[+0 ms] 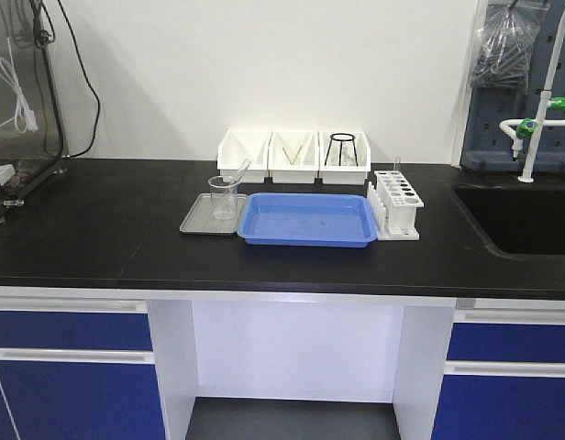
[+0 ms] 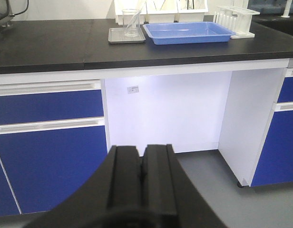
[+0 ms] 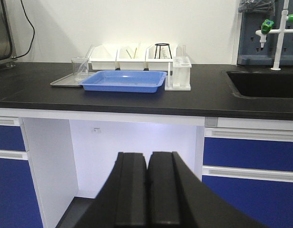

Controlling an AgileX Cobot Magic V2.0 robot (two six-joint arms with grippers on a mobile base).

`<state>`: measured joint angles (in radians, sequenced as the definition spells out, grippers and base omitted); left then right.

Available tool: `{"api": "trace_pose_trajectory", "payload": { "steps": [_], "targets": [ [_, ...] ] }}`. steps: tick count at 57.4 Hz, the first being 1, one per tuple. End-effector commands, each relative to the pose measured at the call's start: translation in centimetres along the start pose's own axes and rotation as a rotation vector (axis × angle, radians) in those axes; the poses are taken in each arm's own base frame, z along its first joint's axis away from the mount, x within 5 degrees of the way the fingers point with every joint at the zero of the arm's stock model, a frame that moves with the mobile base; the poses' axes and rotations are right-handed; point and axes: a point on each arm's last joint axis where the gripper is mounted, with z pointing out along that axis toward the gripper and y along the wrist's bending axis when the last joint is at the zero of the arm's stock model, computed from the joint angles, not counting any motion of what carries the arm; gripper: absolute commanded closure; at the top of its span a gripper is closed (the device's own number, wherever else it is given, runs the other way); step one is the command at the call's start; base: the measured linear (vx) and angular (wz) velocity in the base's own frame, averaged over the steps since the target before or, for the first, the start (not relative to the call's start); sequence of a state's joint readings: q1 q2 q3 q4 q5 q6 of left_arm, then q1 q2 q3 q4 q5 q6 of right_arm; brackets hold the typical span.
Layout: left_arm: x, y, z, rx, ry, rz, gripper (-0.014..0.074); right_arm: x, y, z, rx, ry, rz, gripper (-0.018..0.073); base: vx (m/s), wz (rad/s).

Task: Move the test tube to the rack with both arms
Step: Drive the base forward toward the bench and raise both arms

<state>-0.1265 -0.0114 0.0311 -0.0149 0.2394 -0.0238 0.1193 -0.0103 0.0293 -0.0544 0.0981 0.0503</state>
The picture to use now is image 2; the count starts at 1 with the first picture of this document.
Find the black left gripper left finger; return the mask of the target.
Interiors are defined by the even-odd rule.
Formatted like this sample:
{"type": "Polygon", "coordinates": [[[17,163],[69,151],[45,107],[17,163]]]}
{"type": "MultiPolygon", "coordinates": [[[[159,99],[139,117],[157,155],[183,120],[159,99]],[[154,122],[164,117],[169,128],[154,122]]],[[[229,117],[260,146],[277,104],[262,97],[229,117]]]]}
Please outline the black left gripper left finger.
{"type": "Polygon", "coordinates": [[[113,176],[107,203],[108,210],[142,208],[141,160],[135,146],[112,146],[113,176]]]}

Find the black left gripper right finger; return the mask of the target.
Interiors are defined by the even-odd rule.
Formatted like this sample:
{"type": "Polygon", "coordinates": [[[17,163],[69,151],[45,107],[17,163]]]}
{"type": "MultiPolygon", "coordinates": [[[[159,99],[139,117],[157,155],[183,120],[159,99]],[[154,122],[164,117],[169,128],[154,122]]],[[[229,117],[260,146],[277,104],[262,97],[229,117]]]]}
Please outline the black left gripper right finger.
{"type": "Polygon", "coordinates": [[[177,209],[170,172],[167,147],[148,145],[142,160],[143,203],[161,216],[176,216],[177,209]]]}

